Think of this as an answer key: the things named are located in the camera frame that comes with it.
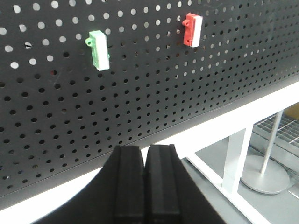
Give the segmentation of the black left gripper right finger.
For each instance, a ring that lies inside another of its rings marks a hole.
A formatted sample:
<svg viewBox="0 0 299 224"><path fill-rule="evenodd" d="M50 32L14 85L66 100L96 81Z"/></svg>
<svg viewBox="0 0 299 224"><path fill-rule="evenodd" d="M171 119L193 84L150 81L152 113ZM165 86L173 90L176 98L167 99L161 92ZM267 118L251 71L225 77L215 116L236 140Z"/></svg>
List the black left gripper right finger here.
<svg viewBox="0 0 299 224"><path fill-rule="evenodd" d="M146 223L223 224L197 187L174 145L151 145L145 166Z"/></svg>

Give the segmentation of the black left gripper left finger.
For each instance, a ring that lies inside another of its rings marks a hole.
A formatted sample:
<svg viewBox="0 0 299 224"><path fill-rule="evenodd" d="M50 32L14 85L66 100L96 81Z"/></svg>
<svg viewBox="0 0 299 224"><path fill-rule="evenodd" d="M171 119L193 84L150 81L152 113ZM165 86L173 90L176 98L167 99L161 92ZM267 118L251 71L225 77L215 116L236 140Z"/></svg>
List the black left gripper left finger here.
<svg viewBox="0 0 299 224"><path fill-rule="evenodd" d="M143 159L138 146L116 146L100 172L37 224L143 224Z"/></svg>

